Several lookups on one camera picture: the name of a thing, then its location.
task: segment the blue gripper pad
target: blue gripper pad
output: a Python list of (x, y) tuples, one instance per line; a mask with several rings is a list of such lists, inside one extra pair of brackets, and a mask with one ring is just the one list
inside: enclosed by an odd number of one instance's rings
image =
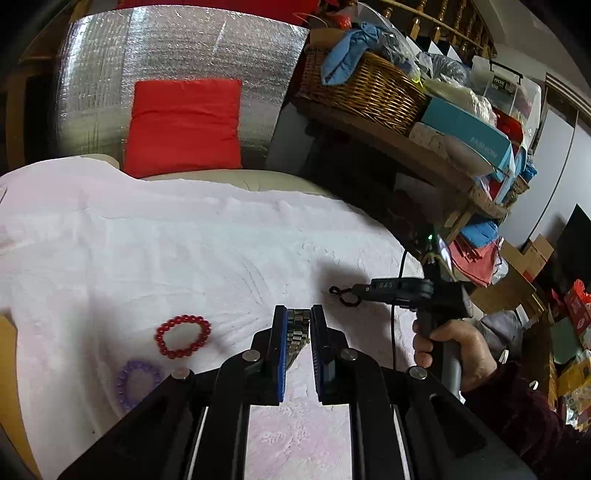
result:
[(287, 372), (287, 309), (283, 307), (281, 322), (281, 348), (279, 351), (279, 365), (277, 365), (277, 397), (279, 402), (285, 396), (285, 374)]

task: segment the red bead bracelet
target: red bead bracelet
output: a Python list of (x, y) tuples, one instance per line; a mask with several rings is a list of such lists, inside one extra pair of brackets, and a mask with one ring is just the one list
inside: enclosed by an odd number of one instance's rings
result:
[[(164, 342), (163, 336), (171, 328), (180, 325), (181, 323), (197, 323), (201, 327), (201, 333), (199, 333), (199, 336), (187, 348), (169, 350), (166, 347), (166, 343)], [(170, 319), (169, 321), (164, 322), (161, 326), (156, 328), (156, 335), (154, 335), (154, 339), (156, 340), (156, 343), (158, 344), (158, 348), (160, 348), (160, 353), (162, 355), (165, 355), (170, 359), (182, 358), (184, 356), (191, 356), (193, 352), (199, 350), (205, 344), (205, 341), (207, 340), (207, 337), (209, 336), (211, 331), (212, 326), (207, 320), (203, 320), (203, 317), (196, 317), (195, 315), (182, 315)]]

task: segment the beaded bracelet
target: beaded bracelet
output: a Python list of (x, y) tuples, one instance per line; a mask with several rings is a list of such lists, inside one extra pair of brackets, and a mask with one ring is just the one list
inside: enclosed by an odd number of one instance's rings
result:
[(159, 383), (162, 381), (160, 377), (160, 371), (157, 367), (150, 365), (147, 362), (142, 362), (140, 360), (130, 360), (127, 364), (123, 367), (119, 375), (117, 376), (117, 397), (119, 398), (119, 402), (121, 403), (121, 407), (125, 411), (132, 410), (135, 406), (139, 403), (139, 401), (130, 400), (127, 396), (127, 381), (129, 380), (129, 374), (133, 370), (142, 370), (146, 373), (152, 375), (152, 379), (154, 380), (154, 385), (152, 386), (152, 390), (155, 389)]
[[(181, 323), (197, 323), (201, 327), (201, 333), (199, 333), (198, 337), (195, 339), (193, 343), (191, 343), (187, 348), (181, 348), (178, 350), (169, 350), (166, 347), (166, 342), (164, 342), (163, 336), (166, 332), (168, 332), (171, 328), (180, 325)], [(160, 348), (160, 353), (164, 356), (167, 356), (170, 359), (174, 358), (182, 358), (184, 356), (191, 356), (193, 352), (199, 350), (207, 340), (207, 337), (212, 331), (212, 326), (207, 320), (203, 320), (203, 317), (196, 317), (195, 315), (182, 315), (177, 316), (173, 319), (170, 319), (167, 322), (164, 322), (161, 326), (156, 328), (156, 335), (154, 335), (154, 339), (158, 344), (158, 348)]]

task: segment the metal watch band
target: metal watch band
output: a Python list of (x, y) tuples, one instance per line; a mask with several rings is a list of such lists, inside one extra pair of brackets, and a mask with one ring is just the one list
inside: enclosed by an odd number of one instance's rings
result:
[(287, 368), (306, 346), (310, 338), (310, 310), (287, 310)]

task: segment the wooden shelf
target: wooden shelf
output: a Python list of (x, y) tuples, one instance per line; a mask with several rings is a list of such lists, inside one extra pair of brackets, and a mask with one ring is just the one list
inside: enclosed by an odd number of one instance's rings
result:
[(506, 208), (491, 201), (464, 171), (409, 138), (360, 116), (321, 103), (303, 98), (294, 98), (292, 103), (302, 115), (379, 150), (433, 186), (461, 194), (475, 205), (478, 213), (494, 219), (503, 218), (508, 213)]

